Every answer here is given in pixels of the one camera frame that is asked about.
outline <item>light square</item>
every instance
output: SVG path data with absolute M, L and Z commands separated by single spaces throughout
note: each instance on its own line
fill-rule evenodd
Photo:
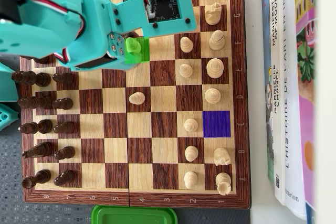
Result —
M 205 190 L 205 170 L 204 164 L 178 164 L 179 190 L 188 190 L 184 184 L 184 175 L 187 172 L 194 172 L 197 175 L 197 183 L 193 190 Z
M 152 138 L 153 163 L 177 164 L 177 138 Z
M 195 119 L 198 128 L 194 132 L 188 132 L 184 128 L 187 119 Z M 178 137 L 203 137 L 203 121 L 201 111 L 178 111 L 177 112 L 177 136 Z
M 204 111 L 217 111 L 217 110 L 230 110 L 233 111 L 232 102 L 232 89 L 230 84 L 207 84 L 202 85 L 202 97 L 203 97 L 203 110 Z M 217 89 L 220 92 L 220 101 L 216 104 L 208 103 L 205 100 L 205 91 L 210 88 Z
M 193 74 L 189 78 L 184 78 L 180 75 L 180 66 L 188 64 L 193 69 Z M 175 78 L 176 85 L 201 85 L 202 84 L 202 69 L 201 59 L 183 59 L 175 60 Z
M 125 88 L 103 89 L 103 112 L 126 112 Z
M 231 36 L 230 31 L 223 31 L 225 44 L 221 50 L 212 50 L 209 46 L 209 40 L 212 35 L 212 31 L 201 32 L 201 57 L 202 58 L 222 58 L 232 57 L 231 53 Z
M 57 114 L 79 114 L 79 90 L 61 90 L 56 93 L 57 99 L 70 98 L 73 101 L 73 106 L 70 110 L 57 110 Z
M 150 87 L 150 65 L 142 62 L 126 71 L 126 87 Z
M 151 113 L 127 113 L 127 137 L 152 137 Z
M 153 190 L 153 165 L 129 164 L 130 190 Z
M 152 112 L 176 111 L 176 87 L 151 87 Z
M 72 158 L 59 160 L 60 163 L 82 163 L 82 147 L 79 138 L 68 138 L 58 140 L 58 149 L 63 149 L 66 146 L 72 146 L 75 149 L 75 155 Z
M 127 163 L 127 138 L 104 138 L 105 163 Z
M 103 114 L 81 114 L 80 137 L 104 138 Z
M 149 39 L 150 60 L 174 60 L 174 35 Z
M 105 188 L 105 164 L 82 164 L 82 188 Z
M 80 71 L 79 89 L 102 89 L 101 69 L 93 71 Z

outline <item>turquoise robotic arm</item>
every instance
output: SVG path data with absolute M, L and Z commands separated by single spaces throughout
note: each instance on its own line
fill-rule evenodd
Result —
M 0 0 L 0 52 L 55 53 L 72 71 L 127 70 L 125 39 L 196 29 L 191 0 Z

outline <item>white pawn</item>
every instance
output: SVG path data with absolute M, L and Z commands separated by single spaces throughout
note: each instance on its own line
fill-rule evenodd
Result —
M 221 50 L 225 45 L 224 33 L 221 30 L 214 31 L 209 40 L 209 46 L 212 50 Z
M 191 52 L 194 48 L 193 42 L 188 37 L 183 37 L 180 40 L 181 50 L 184 52 Z

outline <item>wooden chessboard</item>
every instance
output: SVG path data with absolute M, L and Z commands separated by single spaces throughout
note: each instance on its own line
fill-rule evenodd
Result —
M 22 137 L 23 150 L 40 142 L 51 142 L 54 150 L 67 145 L 75 148 L 71 159 L 53 157 L 23 159 L 23 177 L 41 169 L 51 171 L 52 180 L 24 190 L 27 202 L 67 204 L 249 208 L 250 169 L 245 55 L 244 0 L 192 0 L 197 20 L 193 33 L 150 39 L 150 62 L 129 71 L 95 70 L 73 72 L 71 85 L 51 82 L 47 87 L 21 86 L 22 96 L 50 95 L 71 98 L 70 110 L 22 110 L 22 123 L 50 119 L 53 124 L 75 123 L 72 134 L 35 134 Z M 222 5 L 221 21 L 205 22 L 204 6 Z M 209 48 L 213 31 L 222 30 L 225 46 Z M 194 43 L 190 53 L 180 49 L 186 36 Z M 218 79 L 207 75 L 206 64 L 219 58 L 224 74 Z M 190 78 L 182 78 L 179 66 L 193 67 Z M 40 65 L 20 59 L 21 70 L 36 73 L 70 72 L 50 58 Z M 208 88 L 220 91 L 222 99 L 209 104 L 204 99 Z M 131 104 L 135 92 L 145 95 L 142 105 Z M 196 132 L 183 125 L 188 118 L 198 122 Z M 198 148 L 193 162 L 185 159 L 189 145 Z M 215 166 L 213 152 L 218 147 L 229 151 L 232 163 Z M 76 179 L 56 187 L 53 179 L 67 169 Z M 194 171 L 198 181 L 194 190 L 186 189 L 184 174 Z M 215 178 L 228 173 L 232 191 L 221 196 Z

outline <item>green plastic container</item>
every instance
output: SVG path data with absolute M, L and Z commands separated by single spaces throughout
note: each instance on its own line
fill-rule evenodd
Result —
M 171 208 L 95 206 L 91 224 L 177 224 Z

